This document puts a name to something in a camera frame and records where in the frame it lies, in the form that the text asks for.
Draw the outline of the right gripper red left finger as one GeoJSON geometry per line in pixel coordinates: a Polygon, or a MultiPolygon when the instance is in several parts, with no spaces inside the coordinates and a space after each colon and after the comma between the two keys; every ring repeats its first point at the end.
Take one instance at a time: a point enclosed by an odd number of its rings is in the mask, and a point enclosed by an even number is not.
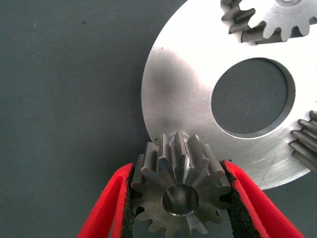
{"type": "Polygon", "coordinates": [[[119,168],[108,181],[81,228],[78,238],[131,238],[130,204],[133,164],[119,168]]]}

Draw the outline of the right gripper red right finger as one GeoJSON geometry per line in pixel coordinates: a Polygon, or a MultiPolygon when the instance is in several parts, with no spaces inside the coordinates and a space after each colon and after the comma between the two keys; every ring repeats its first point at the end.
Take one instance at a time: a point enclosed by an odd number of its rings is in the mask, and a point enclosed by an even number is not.
{"type": "Polygon", "coordinates": [[[266,196],[247,173],[232,162],[220,161],[232,191],[223,197],[235,238],[303,238],[304,235],[266,196]]]}

